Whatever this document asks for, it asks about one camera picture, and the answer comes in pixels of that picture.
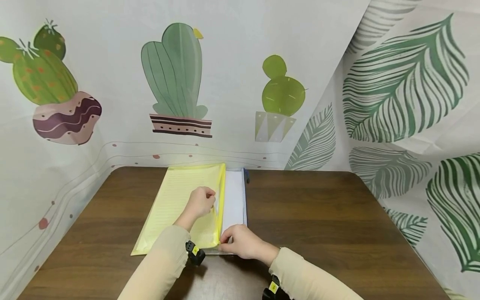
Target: left hand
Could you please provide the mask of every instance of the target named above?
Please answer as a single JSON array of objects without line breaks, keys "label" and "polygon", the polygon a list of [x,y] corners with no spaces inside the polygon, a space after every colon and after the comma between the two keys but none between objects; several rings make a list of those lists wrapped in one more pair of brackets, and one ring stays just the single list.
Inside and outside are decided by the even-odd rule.
[{"label": "left hand", "polygon": [[188,203],[177,221],[175,221],[174,225],[181,226],[187,231],[190,231],[198,218],[203,217],[210,212],[214,203],[214,190],[205,186],[196,188],[190,193]]}]

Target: palm leaf pattern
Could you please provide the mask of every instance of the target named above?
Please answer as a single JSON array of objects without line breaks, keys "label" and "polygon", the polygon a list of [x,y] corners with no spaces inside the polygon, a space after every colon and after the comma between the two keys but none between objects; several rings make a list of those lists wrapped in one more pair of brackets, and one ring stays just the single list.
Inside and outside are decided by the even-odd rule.
[{"label": "palm leaf pattern", "polygon": [[428,218],[409,215],[392,209],[386,209],[386,212],[410,245],[415,247],[427,229]]},{"label": "palm leaf pattern", "polygon": [[427,129],[457,106],[468,83],[465,58],[445,20],[368,51],[343,85],[351,138],[394,142]]},{"label": "palm leaf pattern", "polygon": [[377,199],[405,194],[428,175],[432,165],[407,151],[355,147],[349,156],[357,174]]},{"label": "palm leaf pattern", "polygon": [[449,288],[444,288],[445,293],[450,297],[451,300],[468,300],[465,296],[455,293]]},{"label": "palm leaf pattern", "polygon": [[347,48],[357,53],[375,44],[421,0],[372,0]]},{"label": "palm leaf pattern", "polygon": [[332,104],[308,121],[286,170],[318,170],[335,151],[335,124]]},{"label": "palm leaf pattern", "polygon": [[441,162],[428,182],[428,203],[451,241],[461,271],[480,272],[480,153]]}]

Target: fabric backdrop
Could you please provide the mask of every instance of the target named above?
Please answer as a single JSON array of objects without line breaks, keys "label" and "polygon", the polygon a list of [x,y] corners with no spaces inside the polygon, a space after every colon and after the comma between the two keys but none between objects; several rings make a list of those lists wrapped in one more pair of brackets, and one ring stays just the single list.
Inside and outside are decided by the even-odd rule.
[{"label": "fabric backdrop", "polygon": [[480,4],[317,2],[5,1],[0,299],[112,171],[224,161],[354,172],[474,300]]}]

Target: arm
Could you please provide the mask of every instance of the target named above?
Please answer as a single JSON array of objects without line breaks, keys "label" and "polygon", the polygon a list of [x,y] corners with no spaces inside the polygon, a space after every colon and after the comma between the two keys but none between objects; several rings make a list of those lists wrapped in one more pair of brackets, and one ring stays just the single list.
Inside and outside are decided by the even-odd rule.
[{"label": "arm", "polygon": [[118,300],[162,300],[180,276],[188,259],[185,243],[195,221],[208,214],[215,192],[207,187],[195,189],[175,223],[165,228],[142,260]]},{"label": "arm", "polygon": [[[228,244],[230,237],[233,243]],[[269,244],[245,225],[229,227],[220,238],[221,251],[238,255],[244,259],[258,259],[265,263],[280,280],[280,287],[296,300],[362,300],[340,280],[319,267],[305,261],[288,248],[277,248]]]}]

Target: hand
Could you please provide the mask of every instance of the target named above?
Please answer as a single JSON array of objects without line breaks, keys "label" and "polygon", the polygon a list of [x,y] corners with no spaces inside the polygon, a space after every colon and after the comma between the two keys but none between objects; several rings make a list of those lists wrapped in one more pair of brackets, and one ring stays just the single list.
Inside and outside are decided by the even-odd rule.
[{"label": "hand", "polygon": [[215,203],[215,191],[201,186],[190,193],[187,205],[183,212],[175,221],[174,225],[185,228],[188,232],[193,227],[195,221],[207,215]]},{"label": "hand", "polygon": [[[233,238],[233,242],[228,244],[230,237]],[[220,251],[236,254],[243,259],[258,259],[268,267],[280,251],[279,248],[257,237],[245,225],[227,228],[220,237],[220,243],[218,247]]]}]

